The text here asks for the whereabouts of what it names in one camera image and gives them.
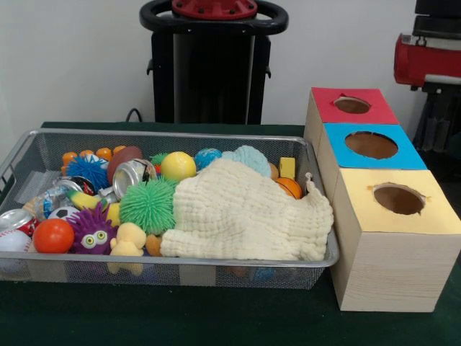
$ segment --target metal basket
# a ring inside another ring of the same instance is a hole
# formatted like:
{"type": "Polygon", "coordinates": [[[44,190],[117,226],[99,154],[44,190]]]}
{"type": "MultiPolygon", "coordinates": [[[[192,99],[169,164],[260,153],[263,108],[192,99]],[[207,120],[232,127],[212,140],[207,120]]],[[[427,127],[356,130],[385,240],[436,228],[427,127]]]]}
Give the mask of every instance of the metal basket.
{"type": "MultiPolygon", "coordinates": [[[[25,133],[0,166],[0,213],[21,208],[46,191],[59,175],[62,154],[68,151],[126,145],[138,146],[145,155],[181,150],[194,156],[201,148],[230,151],[244,144],[275,164],[280,157],[295,157],[297,181],[305,188],[305,173],[311,172],[323,192],[313,148],[301,138],[40,129],[25,133]]],[[[325,259],[319,262],[0,252],[0,280],[310,289],[338,257],[333,230],[325,259]],[[108,262],[140,265],[143,271],[139,276],[128,270],[113,275],[108,262]]]]}

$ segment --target green spiky ball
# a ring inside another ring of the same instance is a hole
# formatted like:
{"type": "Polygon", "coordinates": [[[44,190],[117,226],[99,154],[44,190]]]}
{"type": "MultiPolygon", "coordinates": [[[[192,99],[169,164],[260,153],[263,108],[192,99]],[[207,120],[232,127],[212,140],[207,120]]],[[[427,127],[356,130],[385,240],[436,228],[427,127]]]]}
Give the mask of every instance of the green spiky ball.
{"type": "Polygon", "coordinates": [[[160,153],[154,156],[151,156],[151,163],[155,166],[157,164],[161,164],[161,162],[165,159],[168,153],[160,153]]]}
{"type": "Polygon", "coordinates": [[[130,186],[120,202],[120,220],[159,236],[174,227],[173,194],[176,183],[160,178],[130,186]]]}

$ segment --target soccer ball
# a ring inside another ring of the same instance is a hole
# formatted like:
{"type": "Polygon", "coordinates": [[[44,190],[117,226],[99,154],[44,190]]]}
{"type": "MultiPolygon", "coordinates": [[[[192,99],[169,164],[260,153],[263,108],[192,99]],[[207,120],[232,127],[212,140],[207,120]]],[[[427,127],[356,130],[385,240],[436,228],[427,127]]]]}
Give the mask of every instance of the soccer ball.
{"type": "Polygon", "coordinates": [[[55,209],[50,214],[50,216],[48,216],[48,218],[62,218],[65,221],[68,217],[78,212],[79,210],[74,207],[61,207],[61,208],[55,209]]]}

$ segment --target green table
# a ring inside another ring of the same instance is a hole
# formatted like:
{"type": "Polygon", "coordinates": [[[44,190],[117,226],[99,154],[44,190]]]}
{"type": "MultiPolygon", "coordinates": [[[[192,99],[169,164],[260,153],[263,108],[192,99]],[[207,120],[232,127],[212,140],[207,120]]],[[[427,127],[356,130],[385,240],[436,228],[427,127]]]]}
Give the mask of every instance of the green table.
{"type": "MultiPolygon", "coordinates": [[[[302,126],[44,127],[303,135],[302,126]]],[[[433,314],[340,312],[329,271],[311,291],[0,282],[0,326],[0,345],[461,345],[461,267],[433,314]]]]}

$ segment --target yellow ball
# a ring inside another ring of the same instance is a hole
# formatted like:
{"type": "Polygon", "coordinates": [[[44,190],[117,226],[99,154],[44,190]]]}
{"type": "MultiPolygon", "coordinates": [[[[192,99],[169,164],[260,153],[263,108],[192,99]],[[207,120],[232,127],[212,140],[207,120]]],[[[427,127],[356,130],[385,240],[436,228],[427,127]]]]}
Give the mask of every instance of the yellow ball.
{"type": "Polygon", "coordinates": [[[167,179],[180,182],[183,179],[194,177],[196,173],[194,159],[182,151],[168,154],[161,162],[161,175],[167,179]]]}

